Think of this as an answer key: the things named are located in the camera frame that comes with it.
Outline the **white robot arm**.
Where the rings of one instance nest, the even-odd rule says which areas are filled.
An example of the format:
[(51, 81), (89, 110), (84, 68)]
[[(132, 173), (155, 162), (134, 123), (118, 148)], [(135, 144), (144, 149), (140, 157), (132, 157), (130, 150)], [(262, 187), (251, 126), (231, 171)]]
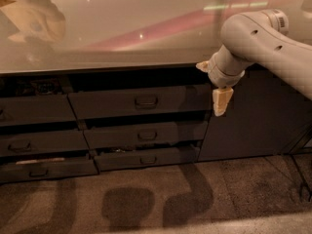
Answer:
[(287, 36), (289, 19), (280, 10), (240, 13), (220, 30), (221, 47), (196, 64), (214, 85), (214, 114), (225, 113), (233, 87), (254, 63), (267, 68), (305, 97), (312, 99), (312, 46)]

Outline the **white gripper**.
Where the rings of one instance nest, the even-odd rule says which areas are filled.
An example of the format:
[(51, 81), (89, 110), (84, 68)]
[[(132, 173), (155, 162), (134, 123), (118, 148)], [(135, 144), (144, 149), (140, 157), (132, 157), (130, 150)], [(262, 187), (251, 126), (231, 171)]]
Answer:
[(246, 64), (231, 54), (215, 53), (209, 60), (198, 62), (196, 68), (207, 72), (211, 82), (218, 88), (213, 90), (214, 115), (219, 117), (226, 112), (234, 87), (244, 76)]

